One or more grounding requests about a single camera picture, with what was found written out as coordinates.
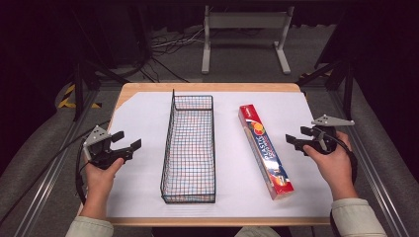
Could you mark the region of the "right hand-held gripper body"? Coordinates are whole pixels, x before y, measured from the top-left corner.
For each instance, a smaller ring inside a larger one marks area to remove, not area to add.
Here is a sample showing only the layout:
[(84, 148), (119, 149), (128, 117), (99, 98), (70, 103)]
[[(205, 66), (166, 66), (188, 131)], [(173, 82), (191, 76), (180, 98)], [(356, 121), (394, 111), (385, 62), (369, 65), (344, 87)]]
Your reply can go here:
[(316, 118), (311, 124), (312, 128), (314, 129), (314, 135), (311, 136), (312, 139), (300, 139), (300, 146), (296, 149), (304, 152), (303, 146), (309, 145), (317, 152), (327, 155), (332, 153), (338, 145), (336, 127), (351, 126), (354, 125), (355, 122), (353, 120), (346, 120), (323, 115), (320, 118)]

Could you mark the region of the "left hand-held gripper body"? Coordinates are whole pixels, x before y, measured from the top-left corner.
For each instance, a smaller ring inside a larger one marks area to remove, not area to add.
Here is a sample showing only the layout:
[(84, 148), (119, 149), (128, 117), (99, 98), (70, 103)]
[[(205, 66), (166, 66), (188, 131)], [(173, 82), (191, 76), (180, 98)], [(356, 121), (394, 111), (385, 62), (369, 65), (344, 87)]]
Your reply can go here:
[(112, 134), (96, 125), (86, 140), (83, 142), (83, 152), (89, 163), (94, 166), (106, 170), (118, 158), (123, 158), (125, 161), (132, 158), (133, 152), (130, 146), (113, 150), (111, 144), (115, 143), (111, 140)]

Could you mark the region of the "red plastic wrap box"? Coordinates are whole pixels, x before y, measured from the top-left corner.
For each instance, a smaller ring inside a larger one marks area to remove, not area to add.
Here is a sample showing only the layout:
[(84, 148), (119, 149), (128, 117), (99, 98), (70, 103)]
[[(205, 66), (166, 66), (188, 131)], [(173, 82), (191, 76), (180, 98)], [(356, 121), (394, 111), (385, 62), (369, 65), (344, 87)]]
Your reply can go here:
[(293, 184), (253, 105), (239, 107), (239, 120), (272, 200), (289, 196)]

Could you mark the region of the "black wire basket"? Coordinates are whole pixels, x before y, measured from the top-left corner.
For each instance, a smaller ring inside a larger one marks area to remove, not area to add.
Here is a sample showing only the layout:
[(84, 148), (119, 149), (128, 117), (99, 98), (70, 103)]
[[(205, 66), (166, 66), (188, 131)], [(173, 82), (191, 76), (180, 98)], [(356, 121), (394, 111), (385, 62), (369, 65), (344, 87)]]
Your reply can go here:
[(215, 203), (211, 95), (177, 95), (172, 91), (160, 192), (165, 203)]

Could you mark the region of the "person's right hand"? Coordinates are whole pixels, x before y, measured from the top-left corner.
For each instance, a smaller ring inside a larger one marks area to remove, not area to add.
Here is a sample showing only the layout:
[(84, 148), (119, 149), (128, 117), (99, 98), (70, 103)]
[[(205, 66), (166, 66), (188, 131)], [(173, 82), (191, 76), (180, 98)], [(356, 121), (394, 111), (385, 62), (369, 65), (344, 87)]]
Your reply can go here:
[(331, 190), (333, 200), (358, 197), (352, 182), (350, 157), (344, 148), (338, 146), (329, 155), (318, 153), (309, 145), (304, 145), (303, 150), (316, 163)]

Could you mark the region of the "person's left hand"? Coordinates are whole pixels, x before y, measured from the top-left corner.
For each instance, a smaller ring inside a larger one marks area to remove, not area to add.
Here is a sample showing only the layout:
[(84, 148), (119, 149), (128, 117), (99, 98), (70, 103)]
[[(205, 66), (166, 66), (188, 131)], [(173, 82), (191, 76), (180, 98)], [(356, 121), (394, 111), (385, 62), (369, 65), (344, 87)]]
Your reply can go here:
[(113, 187), (116, 173), (124, 163), (123, 158), (118, 158), (106, 170), (88, 163), (86, 165), (88, 198), (107, 198)]

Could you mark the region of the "black tripod stand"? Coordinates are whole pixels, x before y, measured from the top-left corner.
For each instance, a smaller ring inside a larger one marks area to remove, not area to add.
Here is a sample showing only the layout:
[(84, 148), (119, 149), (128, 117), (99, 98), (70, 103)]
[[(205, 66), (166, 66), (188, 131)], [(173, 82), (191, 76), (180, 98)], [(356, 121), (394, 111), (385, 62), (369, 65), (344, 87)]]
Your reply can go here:
[(327, 91), (337, 91), (344, 82), (343, 111), (347, 119), (351, 119), (352, 92), (354, 81), (354, 69), (352, 62), (356, 57), (357, 44), (353, 42), (353, 34), (350, 30), (351, 23), (341, 20), (327, 44), (323, 48), (315, 63), (315, 71), (300, 78), (296, 84), (299, 87), (313, 81), (326, 72), (330, 76), (324, 83)]
[(97, 91), (101, 86), (100, 80), (95, 74), (96, 71), (101, 72), (121, 85), (126, 84), (127, 80), (86, 57), (83, 49), (83, 38), (81, 37), (82, 28), (79, 25), (77, 15), (71, 7), (66, 7), (64, 12), (67, 14), (67, 17), (63, 17), (60, 20), (62, 25), (61, 31), (73, 63), (76, 106), (74, 120), (79, 121), (85, 109), (90, 108), (90, 105), (85, 105), (84, 102), (83, 86), (86, 85), (88, 91)]

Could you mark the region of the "yellow black hazard tape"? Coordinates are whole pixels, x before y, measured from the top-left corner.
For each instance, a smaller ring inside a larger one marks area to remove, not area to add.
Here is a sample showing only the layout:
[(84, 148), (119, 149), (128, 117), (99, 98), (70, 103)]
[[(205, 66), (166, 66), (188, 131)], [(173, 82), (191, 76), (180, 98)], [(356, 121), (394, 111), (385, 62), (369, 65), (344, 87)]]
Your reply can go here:
[[(58, 103), (58, 108), (70, 108), (70, 109), (76, 109), (76, 103), (70, 102), (70, 97), (72, 93), (75, 92), (75, 84), (71, 83), (67, 89), (64, 92), (64, 95), (61, 99), (61, 101)], [(102, 103), (93, 103), (91, 105), (92, 109), (100, 109), (102, 108)]]

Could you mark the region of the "white metal stand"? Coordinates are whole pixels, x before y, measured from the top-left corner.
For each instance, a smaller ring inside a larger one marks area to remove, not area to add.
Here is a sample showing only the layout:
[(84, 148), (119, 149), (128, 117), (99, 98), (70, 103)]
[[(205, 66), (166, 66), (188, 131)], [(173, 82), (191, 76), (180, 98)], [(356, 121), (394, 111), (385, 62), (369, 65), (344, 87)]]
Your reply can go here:
[(284, 45), (293, 18), (294, 6), (280, 12), (213, 12), (205, 7), (204, 50), (202, 73), (210, 73), (210, 30), (211, 29), (279, 29), (280, 37), (273, 42), (277, 58), (285, 75), (291, 68), (284, 52)]

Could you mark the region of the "aluminium rail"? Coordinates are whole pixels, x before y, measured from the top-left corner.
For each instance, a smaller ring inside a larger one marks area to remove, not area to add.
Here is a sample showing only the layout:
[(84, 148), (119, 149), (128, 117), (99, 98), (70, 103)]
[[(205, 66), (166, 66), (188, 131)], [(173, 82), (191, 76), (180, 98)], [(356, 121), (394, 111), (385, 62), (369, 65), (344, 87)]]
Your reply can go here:
[(347, 132), (360, 162), (359, 179), (366, 181), (357, 187), (373, 202), (389, 237), (417, 237), (419, 185), (361, 94), (355, 95), (352, 118), (356, 125)]
[(20, 225), (13, 237), (29, 237), (41, 212), (42, 209), (60, 175), (60, 172), (66, 161), (68, 149), (71, 144), (76, 142), (80, 136), (78, 132), (82, 126), (85, 117), (89, 112), (88, 106), (91, 106), (97, 98), (98, 91), (89, 91), (86, 94), (85, 102), (83, 103), (84, 109), (78, 117), (77, 121), (74, 121), (67, 131), (63, 143), (61, 144), (59, 151), (51, 158), (49, 165), (42, 173), (41, 182), (37, 189), (37, 192), (28, 207)]

